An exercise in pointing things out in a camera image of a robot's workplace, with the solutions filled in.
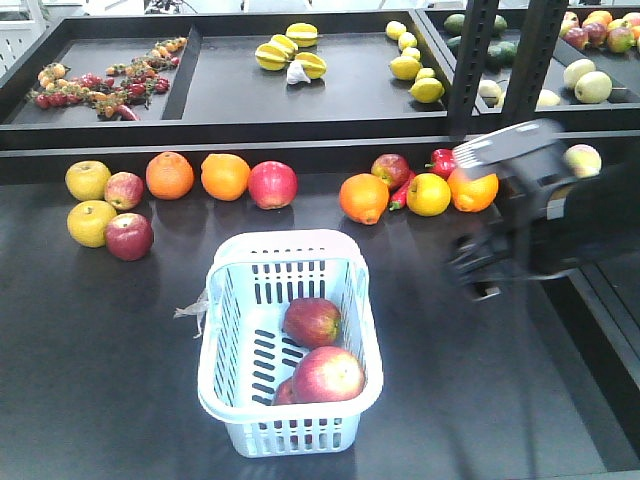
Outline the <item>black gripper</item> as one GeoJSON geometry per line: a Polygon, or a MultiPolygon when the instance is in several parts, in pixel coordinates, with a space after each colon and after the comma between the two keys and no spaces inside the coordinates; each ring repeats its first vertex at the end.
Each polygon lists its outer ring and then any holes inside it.
{"type": "Polygon", "coordinates": [[[562,154],[561,149],[535,149],[498,163],[499,232],[459,237],[446,260],[470,300],[487,300],[518,281],[557,278],[575,267],[556,257],[560,235],[551,232],[576,182],[562,154]]]}

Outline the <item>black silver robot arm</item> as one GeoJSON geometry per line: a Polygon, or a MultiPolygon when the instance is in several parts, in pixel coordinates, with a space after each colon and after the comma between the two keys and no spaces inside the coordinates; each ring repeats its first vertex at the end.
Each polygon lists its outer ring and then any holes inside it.
{"type": "Polygon", "coordinates": [[[540,186],[509,173],[497,214],[459,238],[449,265],[476,299],[500,283],[561,278],[588,264],[639,249],[639,151],[579,179],[558,168],[540,186]]]}

